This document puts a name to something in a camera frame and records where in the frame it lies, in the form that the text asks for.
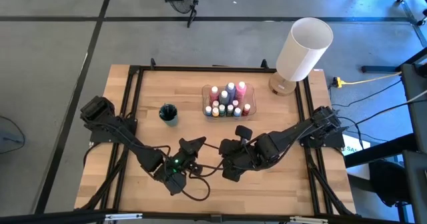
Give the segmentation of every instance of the gray floor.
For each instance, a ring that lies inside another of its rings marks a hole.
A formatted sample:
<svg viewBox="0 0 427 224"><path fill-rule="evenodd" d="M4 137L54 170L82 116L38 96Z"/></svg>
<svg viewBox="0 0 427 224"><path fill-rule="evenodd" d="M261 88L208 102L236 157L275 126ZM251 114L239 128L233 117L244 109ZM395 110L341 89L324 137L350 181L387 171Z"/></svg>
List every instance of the gray floor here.
<svg viewBox="0 0 427 224"><path fill-rule="evenodd" d="M0 15L96 16L103 0L0 0ZM394 0L199 0L200 16L405 17ZM408 4L415 14L425 3ZM180 16L162 0L111 0L107 16ZM94 24L0 22L0 115L12 118L28 142L0 156L0 216L31 212L41 176L81 69ZM364 75L362 65L398 65L422 46L408 23L329 23L334 42L316 68L327 79ZM79 100L82 107L101 95L111 64L274 66L292 23L183 22L104 23ZM349 103L395 82L390 78L332 89L333 103ZM360 120L404 102L401 84L340 111ZM412 131L405 107L360 126L363 133L393 139ZM75 116L47 211L73 208L89 132ZM356 209L366 217L397 219L375 196L353 189Z"/></svg>

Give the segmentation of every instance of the wooden table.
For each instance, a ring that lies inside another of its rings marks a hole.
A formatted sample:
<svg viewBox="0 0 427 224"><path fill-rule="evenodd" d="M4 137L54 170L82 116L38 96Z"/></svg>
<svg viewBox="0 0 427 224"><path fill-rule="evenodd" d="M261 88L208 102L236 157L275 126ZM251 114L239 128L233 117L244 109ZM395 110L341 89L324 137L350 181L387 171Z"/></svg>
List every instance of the wooden table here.
<svg viewBox="0 0 427 224"><path fill-rule="evenodd" d="M112 65L103 96L115 105L116 114L121 106L128 65ZM237 139L237 125L254 131L253 137L273 130L283 130L299 121L296 96L280 97L268 88L269 73L216 73L195 71L144 71L137 111L136 136L145 145L170 145L172 154L179 149L178 140L206 136L207 143L219 147L222 139ZM254 86L257 112L249 121L211 123L201 112L201 87L225 85L245 81ZM309 75L314 108L330 105L322 70ZM303 83L300 83L305 116L308 108ZM159 108L173 103L178 109L179 123L168 127L159 117ZM75 207L86 204L105 179L111 143L101 144L87 157ZM334 149L323 148L328 183L345 206L355 212L344 160ZM203 146L197 162L216 166L221 161L218 150ZM211 194L206 201L192 201L182 193L171 196L164 185L150 179L141 169L133 153L129 153L121 194L120 211L167 213L223 213L254 215L313 215L310 186L304 150L296 143L280 163L265 171L246 171L235 183L222 177L222 172L206 179ZM112 206L113 183L108 207ZM203 197L206 186L198 180L187 180L185 190L193 196ZM325 212L322 188L317 184L320 210Z"/></svg>

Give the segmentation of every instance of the white bottle cap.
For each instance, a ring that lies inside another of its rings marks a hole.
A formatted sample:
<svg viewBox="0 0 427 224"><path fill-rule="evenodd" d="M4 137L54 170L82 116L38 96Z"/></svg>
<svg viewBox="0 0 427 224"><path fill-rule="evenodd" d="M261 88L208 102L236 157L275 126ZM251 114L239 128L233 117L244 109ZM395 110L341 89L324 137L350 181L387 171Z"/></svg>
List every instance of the white bottle cap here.
<svg viewBox="0 0 427 224"><path fill-rule="evenodd" d="M240 81L240 82L239 82L239 87L240 87L240 88L242 88L242 89L243 89L243 88L245 88L245 86L246 86L246 84L245 84L243 81Z"/></svg>
<svg viewBox="0 0 427 224"><path fill-rule="evenodd" d="M218 87L212 87L211 91L213 94L218 93Z"/></svg>
<svg viewBox="0 0 427 224"><path fill-rule="evenodd" d="M228 96L228 92L227 91L222 91L221 92L221 97L222 98L227 98L227 96Z"/></svg>

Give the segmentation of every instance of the plastic bottle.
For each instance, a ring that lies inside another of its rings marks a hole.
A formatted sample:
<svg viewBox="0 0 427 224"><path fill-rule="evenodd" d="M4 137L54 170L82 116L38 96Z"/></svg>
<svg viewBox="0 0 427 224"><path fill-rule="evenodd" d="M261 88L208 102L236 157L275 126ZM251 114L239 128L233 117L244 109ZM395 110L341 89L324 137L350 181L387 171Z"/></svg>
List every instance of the plastic bottle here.
<svg viewBox="0 0 427 224"><path fill-rule="evenodd" d="M209 94L210 103L212 104L214 101L217 101L219 95L220 93L218 92L218 87L212 87L211 93Z"/></svg>
<svg viewBox="0 0 427 224"><path fill-rule="evenodd" d="M207 116L212 115L212 107L207 106L207 107L205 108L205 115L207 115Z"/></svg>
<svg viewBox="0 0 427 224"><path fill-rule="evenodd" d="M231 117L233 115L234 107L233 105L227 106L227 117Z"/></svg>
<svg viewBox="0 0 427 224"><path fill-rule="evenodd" d="M236 99L239 102L243 101L246 93L246 84L243 81L239 82L239 85L236 87Z"/></svg>
<svg viewBox="0 0 427 224"><path fill-rule="evenodd" d="M238 100L234 100L233 101L233 107L236 108L239 105L239 101Z"/></svg>
<svg viewBox="0 0 427 224"><path fill-rule="evenodd" d="M228 105L233 103L234 97L236 96L236 86L234 83L228 83L226 86L226 91L228 92Z"/></svg>
<svg viewBox="0 0 427 224"><path fill-rule="evenodd" d="M234 109L234 116L235 117L240 117L241 114L242 114L242 110L239 107L236 107Z"/></svg>
<svg viewBox="0 0 427 224"><path fill-rule="evenodd" d="M228 92L222 91L220 95L220 104L222 105L228 105Z"/></svg>
<svg viewBox="0 0 427 224"><path fill-rule="evenodd" d="M214 107L212 109L212 117L218 117L220 115L220 111L218 110L217 107Z"/></svg>
<svg viewBox="0 0 427 224"><path fill-rule="evenodd" d="M220 105L220 117L223 117L226 115L226 106L225 105Z"/></svg>
<svg viewBox="0 0 427 224"><path fill-rule="evenodd" d="M245 106L244 106L244 108L243 108L243 111L242 111L242 115L248 115L248 114L249 114L250 109L251 109L251 105L249 105L249 104L245 104Z"/></svg>
<svg viewBox="0 0 427 224"><path fill-rule="evenodd" d="M218 106L220 106L220 102L219 101L213 101L212 108L215 108L215 107L218 108Z"/></svg>

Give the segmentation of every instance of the blue bottle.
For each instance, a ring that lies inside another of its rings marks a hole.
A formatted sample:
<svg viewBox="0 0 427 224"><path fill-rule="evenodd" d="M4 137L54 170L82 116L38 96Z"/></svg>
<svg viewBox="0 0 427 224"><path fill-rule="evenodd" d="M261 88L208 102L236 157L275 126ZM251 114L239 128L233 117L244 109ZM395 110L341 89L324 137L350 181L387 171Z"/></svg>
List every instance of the blue bottle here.
<svg viewBox="0 0 427 224"><path fill-rule="evenodd" d="M226 106L228 105L229 95L227 91L222 91L220 95L220 104Z"/></svg>
<svg viewBox="0 0 427 224"><path fill-rule="evenodd" d="M226 91L228 92L228 105L233 103L234 96L236 95L236 86L234 83L228 83L226 86Z"/></svg>

